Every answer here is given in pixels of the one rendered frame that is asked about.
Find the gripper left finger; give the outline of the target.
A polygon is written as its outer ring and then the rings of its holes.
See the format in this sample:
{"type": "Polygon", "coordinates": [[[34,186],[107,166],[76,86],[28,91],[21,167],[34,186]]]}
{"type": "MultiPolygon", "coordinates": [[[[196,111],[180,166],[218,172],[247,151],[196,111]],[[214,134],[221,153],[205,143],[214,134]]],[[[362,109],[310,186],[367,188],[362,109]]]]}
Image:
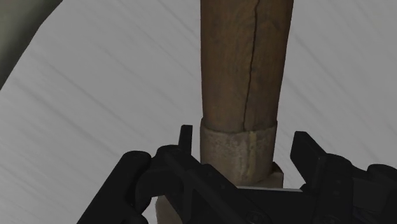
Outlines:
{"type": "Polygon", "coordinates": [[[209,164],[192,154],[192,126],[177,145],[124,153],[77,224],[149,224],[143,212],[166,196],[183,224],[270,224],[270,217],[209,164]]]}

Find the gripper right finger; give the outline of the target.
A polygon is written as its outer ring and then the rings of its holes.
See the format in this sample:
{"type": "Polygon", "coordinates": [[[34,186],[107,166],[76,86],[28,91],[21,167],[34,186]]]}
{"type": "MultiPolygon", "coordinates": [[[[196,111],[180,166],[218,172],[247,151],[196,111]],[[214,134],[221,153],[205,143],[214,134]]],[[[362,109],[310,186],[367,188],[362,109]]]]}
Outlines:
{"type": "Polygon", "coordinates": [[[290,159],[316,199],[312,224],[397,224],[397,168],[371,164],[362,170],[325,152],[296,131],[290,159]]]}

